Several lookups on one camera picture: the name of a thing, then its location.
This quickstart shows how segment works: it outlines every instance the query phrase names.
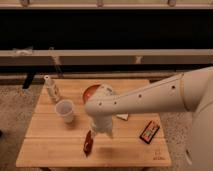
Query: paper cup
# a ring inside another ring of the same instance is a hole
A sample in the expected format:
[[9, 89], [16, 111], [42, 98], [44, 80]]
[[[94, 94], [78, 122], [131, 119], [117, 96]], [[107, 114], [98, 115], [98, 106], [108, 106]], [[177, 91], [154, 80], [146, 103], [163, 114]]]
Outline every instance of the paper cup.
[[55, 112], [62, 117], [66, 123], [70, 123], [74, 118], [74, 104], [71, 100], [60, 100], [55, 105]]

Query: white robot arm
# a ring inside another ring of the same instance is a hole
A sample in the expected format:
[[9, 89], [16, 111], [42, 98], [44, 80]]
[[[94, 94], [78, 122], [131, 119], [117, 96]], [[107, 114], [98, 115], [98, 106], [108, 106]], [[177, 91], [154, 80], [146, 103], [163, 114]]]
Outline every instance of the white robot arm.
[[112, 115], [192, 111], [193, 126], [182, 170], [213, 170], [213, 67], [180, 74], [116, 95], [109, 85], [84, 93], [93, 133], [112, 134]]

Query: floor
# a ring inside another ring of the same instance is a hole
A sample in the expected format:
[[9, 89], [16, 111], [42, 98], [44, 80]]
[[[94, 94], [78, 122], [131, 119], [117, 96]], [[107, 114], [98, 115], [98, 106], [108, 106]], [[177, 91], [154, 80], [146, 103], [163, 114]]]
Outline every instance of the floor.
[[[21, 147], [32, 112], [41, 91], [42, 84], [34, 83], [23, 90], [22, 85], [0, 84], [0, 129], [4, 132], [0, 138], [0, 171], [37, 171], [39, 169], [16, 168], [15, 161]], [[161, 113], [163, 129], [172, 159], [172, 167], [150, 168], [149, 171], [178, 171], [183, 158], [185, 140], [191, 125], [190, 113]], [[68, 170], [123, 170], [122, 168], [93, 168]], [[141, 168], [128, 168], [136, 171]]]

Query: bottle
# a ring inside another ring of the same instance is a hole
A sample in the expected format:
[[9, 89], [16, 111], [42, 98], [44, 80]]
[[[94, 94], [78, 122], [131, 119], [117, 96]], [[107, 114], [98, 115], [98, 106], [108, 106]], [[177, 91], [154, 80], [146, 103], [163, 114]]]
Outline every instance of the bottle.
[[44, 80], [50, 99], [55, 103], [58, 102], [60, 100], [60, 94], [54, 80], [52, 80], [49, 75], [45, 75]]

